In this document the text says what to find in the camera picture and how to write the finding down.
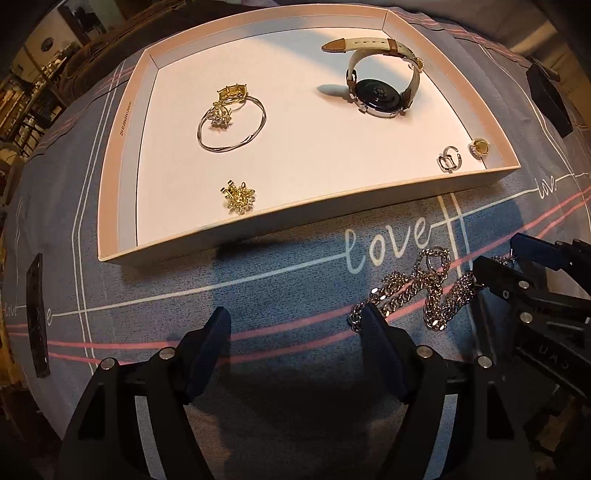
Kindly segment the pink shallow cardboard tray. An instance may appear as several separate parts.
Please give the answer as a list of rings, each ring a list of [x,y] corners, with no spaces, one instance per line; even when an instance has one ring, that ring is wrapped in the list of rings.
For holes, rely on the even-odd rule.
[[[373,37],[422,59],[411,109],[391,119],[349,100],[349,55]],[[231,108],[226,129],[205,114]],[[469,144],[486,139],[475,158]],[[398,12],[301,5],[233,15],[147,48],[121,97],[97,211],[103,262],[138,265],[349,213],[476,188],[520,166],[458,62]],[[230,213],[229,180],[256,190]]]

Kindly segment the small black box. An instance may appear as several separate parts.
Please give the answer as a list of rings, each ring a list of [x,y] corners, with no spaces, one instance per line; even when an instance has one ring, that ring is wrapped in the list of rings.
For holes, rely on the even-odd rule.
[[[559,91],[537,64],[530,66],[526,76],[535,105],[552,123],[560,137],[565,138],[573,132],[573,126]]]

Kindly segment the gold round earring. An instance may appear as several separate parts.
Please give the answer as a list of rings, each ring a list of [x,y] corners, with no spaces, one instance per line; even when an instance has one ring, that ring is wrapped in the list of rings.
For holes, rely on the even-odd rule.
[[[483,160],[490,153],[490,144],[486,139],[475,138],[469,144],[469,150],[475,158]]]

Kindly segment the blue striped love bedsheet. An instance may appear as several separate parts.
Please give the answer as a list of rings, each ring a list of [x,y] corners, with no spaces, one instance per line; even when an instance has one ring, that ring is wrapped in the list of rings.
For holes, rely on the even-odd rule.
[[[29,390],[63,435],[100,359],[149,358],[218,306],[232,318],[228,362],[187,412],[220,479],[369,477],[404,414],[363,371],[349,308],[421,248],[507,251],[517,231],[590,236],[590,94],[565,93],[561,138],[535,107],[526,60],[449,11],[401,15],[452,56],[499,119],[521,169],[487,188],[336,218],[139,268],[102,263],[96,211],[102,155],[135,57],[117,65],[53,127],[25,165],[5,229],[3,307]],[[43,255],[50,375],[29,345],[26,274]]]

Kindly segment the black smartphone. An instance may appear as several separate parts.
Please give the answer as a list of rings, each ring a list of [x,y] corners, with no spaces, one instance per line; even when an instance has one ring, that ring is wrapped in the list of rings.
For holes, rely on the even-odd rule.
[[[45,378],[50,375],[42,279],[43,255],[38,253],[26,274],[27,329],[37,378]]]

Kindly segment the gold flower brooch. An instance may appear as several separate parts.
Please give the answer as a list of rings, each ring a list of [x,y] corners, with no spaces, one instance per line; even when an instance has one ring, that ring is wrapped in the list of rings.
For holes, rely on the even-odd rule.
[[[222,102],[214,102],[206,112],[205,120],[211,122],[213,128],[226,129],[231,122],[231,108]]]
[[[256,190],[250,189],[245,182],[238,185],[232,180],[221,188],[221,194],[224,197],[225,206],[230,213],[245,215],[253,208],[256,201]]]

